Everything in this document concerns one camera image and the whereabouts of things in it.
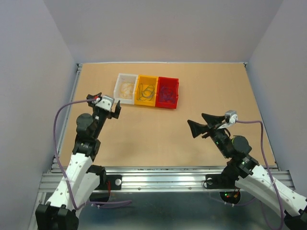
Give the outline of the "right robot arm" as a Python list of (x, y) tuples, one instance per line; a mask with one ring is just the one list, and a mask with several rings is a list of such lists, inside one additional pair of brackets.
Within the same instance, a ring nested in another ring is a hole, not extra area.
[(279, 229), (307, 228), (307, 198), (276, 179), (268, 165), (262, 166), (250, 155), (252, 147), (244, 136), (231, 136), (229, 127), (240, 123), (236, 111), (223, 116), (203, 113), (206, 124), (192, 120), (187, 123), (194, 138), (211, 138), (229, 161), (220, 174), (208, 174), (203, 181), (205, 189), (244, 190), (267, 205), (281, 218)]

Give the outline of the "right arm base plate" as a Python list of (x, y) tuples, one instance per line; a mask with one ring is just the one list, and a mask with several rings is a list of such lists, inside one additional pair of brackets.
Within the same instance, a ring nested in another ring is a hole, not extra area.
[(238, 178), (232, 178), (223, 174), (207, 174), (203, 182), (206, 189), (235, 189), (235, 181)]

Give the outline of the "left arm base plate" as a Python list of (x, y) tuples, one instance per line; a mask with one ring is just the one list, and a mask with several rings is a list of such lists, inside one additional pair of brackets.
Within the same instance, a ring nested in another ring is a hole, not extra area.
[(115, 174), (100, 177), (98, 187), (95, 190), (106, 191), (108, 189), (108, 186), (110, 186), (111, 190), (121, 190), (122, 175)]

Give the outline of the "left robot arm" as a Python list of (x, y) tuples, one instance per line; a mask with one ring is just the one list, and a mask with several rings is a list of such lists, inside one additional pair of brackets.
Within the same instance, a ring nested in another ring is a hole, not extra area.
[(117, 119), (120, 102), (102, 95), (87, 95), (85, 102), (92, 114), (83, 113), (76, 119), (76, 138), (69, 165), (64, 169), (56, 190), (45, 204), (36, 208), (35, 218), (39, 230), (76, 230), (81, 210), (97, 188), (106, 185), (106, 171), (93, 165), (101, 142), (98, 136), (107, 119)]

